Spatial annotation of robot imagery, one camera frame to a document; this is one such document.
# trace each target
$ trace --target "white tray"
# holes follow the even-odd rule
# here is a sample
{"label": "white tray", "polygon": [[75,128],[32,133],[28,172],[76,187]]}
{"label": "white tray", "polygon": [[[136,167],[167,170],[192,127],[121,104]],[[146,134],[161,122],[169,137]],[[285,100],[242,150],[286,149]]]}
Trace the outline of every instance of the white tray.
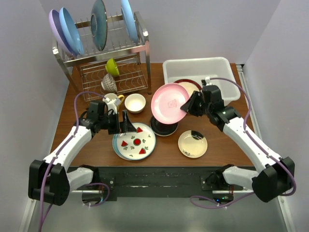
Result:
{"label": "white tray", "polygon": [[[165,84],[190,79],[202,86],[201,80],[206,76],[224,77],[235,81],[231,66],[224,57],[166,60],[163,63],[163,73]],[[212,82],[220,88],[225,105],[240,98],[240,91],[234,84],[222,80]]]}

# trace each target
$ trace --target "purple plate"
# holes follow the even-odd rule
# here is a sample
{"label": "purple plate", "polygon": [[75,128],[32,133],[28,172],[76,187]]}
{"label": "purple plate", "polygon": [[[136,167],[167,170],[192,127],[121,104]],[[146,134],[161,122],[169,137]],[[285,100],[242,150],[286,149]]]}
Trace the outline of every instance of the purple plate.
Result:
{"label": "purple plate", "polygon": [[49,24],[52,29],[52,32],[60,45],[60,47],[69,55],[72,55],[74,57],[77,56],[77,54],[73,51],[73,49],[70,47],[66,37],[64,36],[64,33],[62,31],[62,27],[60,24],[59,19],[59,13],[56,10],[51,10],[49,13]]}

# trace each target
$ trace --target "wire rack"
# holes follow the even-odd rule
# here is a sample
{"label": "wire rack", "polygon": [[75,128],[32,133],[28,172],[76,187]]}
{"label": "wire rack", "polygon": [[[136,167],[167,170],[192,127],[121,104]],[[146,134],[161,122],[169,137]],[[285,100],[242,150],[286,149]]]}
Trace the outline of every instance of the wire rack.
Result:
{"label": "wire rack", "polygon": [[[120,76],[114,77],[117,85],[117,94],[132,92],[148,88],[151,94],[151,72],[150,72],[150,45],[148,31],[139,12],[134,13],[135,24],[138,32],[138,43],[130,40],[126,31],[123,17],[120,14],[107,17],[108,33],[104,49],[99,51],[93,43],[90,21],[80,19],[75,25],[79,30],[84,47],[84,54],[76,58],[68,56],[53,39],[53,53],[64,71],[65,75],[73,85],[76,92],[94,91],[107,93],[101,87],[101,81],[107,74],[105,64],[108,59],[116,60]],[[145,52],[147,72],[143,73],[140,67],[140,52]],[[82,79],[82,85],[72,77],[72,68],[77,67]],[[98,99],[95,95],[84,95],[84,100]]]}
{"label": "wire rack", "polygon": [[[129,58],[119,58],[116,60],[116,63],[120,73],[119,76],[114,77],[117,86],[117,94],[137,91],[148,87],[143,71],[139,65],[139,58],[136,55]],[[102,62],[80,67],[83,91],[93,91],[102,94],[107,93],[101,86],[101,81],[107,74],[105,64],[106,62]],[[84,100],[86,102],[99,98],[99,96],[94,94],[84,94]]]}

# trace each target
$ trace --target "mug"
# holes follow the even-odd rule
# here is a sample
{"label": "mug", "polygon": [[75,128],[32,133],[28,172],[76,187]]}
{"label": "mug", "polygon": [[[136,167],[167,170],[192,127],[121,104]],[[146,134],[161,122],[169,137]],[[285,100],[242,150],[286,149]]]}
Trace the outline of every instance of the mug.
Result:
{"label": "mug", "polygon": [[108,93],[108,94],[105,94],[104,96],[105,96],[106,98],[109,98],[110,101],[112,101],[112,102],[114,102],[117,98],[119,98],[120,103],[117,105],[117,110],[119,110],[120,104],[121,104],[121,103],[124,101],[124,99],[125,99],[124,95],[119,95],[119,96],[117,96],[117,95],[114,94],[114,93]]}

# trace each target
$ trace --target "mug handle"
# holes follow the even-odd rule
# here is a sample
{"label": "mug handle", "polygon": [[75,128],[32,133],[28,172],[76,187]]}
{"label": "mug handle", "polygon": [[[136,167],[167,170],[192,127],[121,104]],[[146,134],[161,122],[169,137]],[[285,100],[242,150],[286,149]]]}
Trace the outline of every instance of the mug handle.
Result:
{"label": "mug handle", "polygon": [[125,97],[124,95],[119,95],[118,98],[120,99],[119,105],[124,101]]}

